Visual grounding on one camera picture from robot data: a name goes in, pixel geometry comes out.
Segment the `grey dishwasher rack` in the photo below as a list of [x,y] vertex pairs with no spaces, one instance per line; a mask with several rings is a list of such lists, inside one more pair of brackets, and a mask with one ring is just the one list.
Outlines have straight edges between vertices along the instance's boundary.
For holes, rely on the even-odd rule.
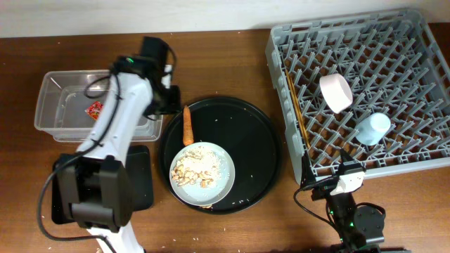
[[[340,149],[365,166],[366,179],[449,166],[449,66],[418,11],[279,25],[265,54],[296,182],[305,151],[316,180],[338,171]],[[319,86],[330,74],[353,93],[339,114]],[[391,127],[377,144],[361,144],[355,126],[376,112]]]

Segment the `rice and food scraps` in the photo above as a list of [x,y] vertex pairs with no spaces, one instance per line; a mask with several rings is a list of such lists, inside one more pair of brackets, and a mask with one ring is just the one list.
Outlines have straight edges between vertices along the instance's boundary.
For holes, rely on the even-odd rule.
[[222,178],[220,159],[204,146],[190,148],[176,159],[170,176],[178,187],[197,185],[202,189],[213,188]]

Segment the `light blue cup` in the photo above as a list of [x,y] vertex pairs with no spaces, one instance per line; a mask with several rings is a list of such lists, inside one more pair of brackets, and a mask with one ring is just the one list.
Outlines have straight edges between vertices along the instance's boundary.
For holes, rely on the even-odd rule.
[[388,132],[391,127],[387,115],[376,112],[359,122],[355,129],[358,131],[356,139],[364,145],[375,145]]

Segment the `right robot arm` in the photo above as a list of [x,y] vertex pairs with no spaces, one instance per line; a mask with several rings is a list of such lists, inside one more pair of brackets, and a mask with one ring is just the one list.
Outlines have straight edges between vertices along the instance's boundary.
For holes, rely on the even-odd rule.
[[[383,229],[387,216],[383,207],[370,202],[357,203],[353,192],[362,187],[366,168],[352,158],[345,150],[340,150],[341,163],[338,171],[324,179],[312,178],[308,154],[302,157],[303,177],[299,189],[294,192],[295,203],[306,213],[328,224],[340,238],[340,243],[331,245],[328,252],[406,252],[404,248],[381,248],[385,241]],[[313,201],[325,200],[326,217],[323,218],[307,209],[297,199],[297,195],[311,191]]]

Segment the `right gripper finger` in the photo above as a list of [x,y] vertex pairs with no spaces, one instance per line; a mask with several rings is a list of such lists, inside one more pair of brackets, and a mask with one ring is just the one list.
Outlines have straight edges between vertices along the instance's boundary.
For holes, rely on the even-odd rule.
[[344,167],[362,167],[361,163],[359,161],[355,160],[344,149],[340,149],[340,158],[342,160],[341,165]]
[[316,181],[316,176],[312,172],[311,169],[311,160],[309,158],[309,153],[307,151],[304,152],[302,156],[302,178],[300,182],[300,187],[303,188],[305,186],[311,185]]

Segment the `grey plate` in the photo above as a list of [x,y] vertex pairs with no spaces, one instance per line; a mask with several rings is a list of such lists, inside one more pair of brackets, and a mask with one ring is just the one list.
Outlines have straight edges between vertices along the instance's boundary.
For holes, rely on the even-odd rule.
[[[202,189],[197,185],[187,185],[178,187],[178,185],[171,179],[170,171],[174,168],[176,159],[181,157],[182,152],[198,147],[204,146],[213,151],[220,159],[220,171],[222,178],[218,181],[215,187]],[[169,167],[169,183],[174,191],[174,194],[186,204],[196,207],[209,208],[213,204],[218,203],[226,197],[231,191],[236,177],[236,170],[231,156],[222,147],[208,142],[199,142],[182,148],[172,160]]]

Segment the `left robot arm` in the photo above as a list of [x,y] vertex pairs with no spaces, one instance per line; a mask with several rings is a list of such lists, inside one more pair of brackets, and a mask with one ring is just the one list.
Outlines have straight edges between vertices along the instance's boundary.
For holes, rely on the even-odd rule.
[[143,252],[131,226],[134,196],[127,154],[141,117],[181,112],[181,95],[166,68],[173,49],[144,37],[139,54],[120,56],[109,70],[103,109],[87,139],[73,154],[62,154],[43,188],[52,189],[53,216],[88,230],[103,252]]

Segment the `rectangular black tray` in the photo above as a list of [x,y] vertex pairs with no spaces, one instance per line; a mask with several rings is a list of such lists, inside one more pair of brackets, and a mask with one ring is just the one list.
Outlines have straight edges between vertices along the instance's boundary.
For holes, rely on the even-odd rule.
[[[145,145],[130,146],[127,153],[127,175],[133,186],[134,211],[149,209],[154,203],[150,151]],[[55,224],[73,223],[64,215],[58,179],[52,182],[51,219]]]

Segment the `round black tray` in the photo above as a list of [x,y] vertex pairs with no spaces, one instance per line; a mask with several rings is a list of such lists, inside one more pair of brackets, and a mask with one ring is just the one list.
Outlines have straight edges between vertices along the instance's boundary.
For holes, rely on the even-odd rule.
[[271,120],[253,104],[226,96],[199,100],[189,109],[195,141],[221,146],[236,168],[227,196],[196,211],[225,215],[257,204],[274,186],[282,165],[281,140]]

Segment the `red snack wrapper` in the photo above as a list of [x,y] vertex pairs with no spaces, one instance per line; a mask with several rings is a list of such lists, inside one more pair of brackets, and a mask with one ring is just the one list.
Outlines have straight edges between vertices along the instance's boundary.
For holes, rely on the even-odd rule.
[[96,121],[99,118],[102,109],[103,104],[99,101],[95,101],[85,110],[85,113]]

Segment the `clear plastic bin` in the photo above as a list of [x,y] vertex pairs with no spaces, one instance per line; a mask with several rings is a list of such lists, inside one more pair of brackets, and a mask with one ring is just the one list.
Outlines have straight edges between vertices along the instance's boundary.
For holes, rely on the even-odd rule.
[[[74,70],[54,71],[45,74],[39,91],[34,116],[34,127],[45,131],[59,142],[84,142],[92,137],[91,131],[96,123],[86,110],[98,101],[106,105],[108,97],[108,70]],[[126,89],[142,78],[134,74],[118,74],[120,82],[120,96],[124,98]],[[85,88],[106,77],[89,88],[91,96],[84,95]],[[135,124],[132,142],[153,142],[159,139],[162,132],[162,116],[151,115],[151,119],[140,117]]]

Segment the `orange carrot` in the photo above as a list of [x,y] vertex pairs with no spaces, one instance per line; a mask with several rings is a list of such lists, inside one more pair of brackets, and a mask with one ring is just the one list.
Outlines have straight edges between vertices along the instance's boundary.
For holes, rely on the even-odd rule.
[[185,146],[187,146],[187,145],[191,145],[194,143],[193,127],[192,127],[192,122],[191,122],[191,111],[188,106],[184,107],[183,117],[184,117],[183,144]]

